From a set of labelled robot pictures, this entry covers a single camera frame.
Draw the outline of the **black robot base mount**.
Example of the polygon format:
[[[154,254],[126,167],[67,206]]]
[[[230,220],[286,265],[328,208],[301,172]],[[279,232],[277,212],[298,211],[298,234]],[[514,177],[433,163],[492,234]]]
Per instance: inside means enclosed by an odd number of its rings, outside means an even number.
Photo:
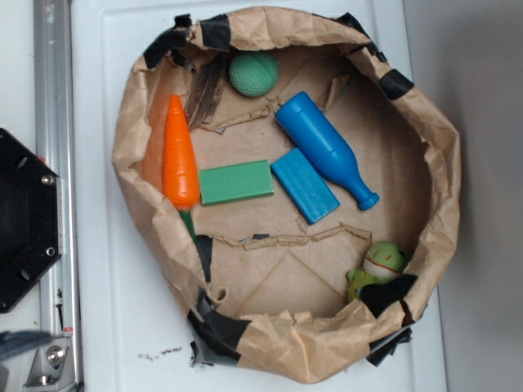
[[[1,130],[1,312],[12,311],[61,256],[59,177]]]

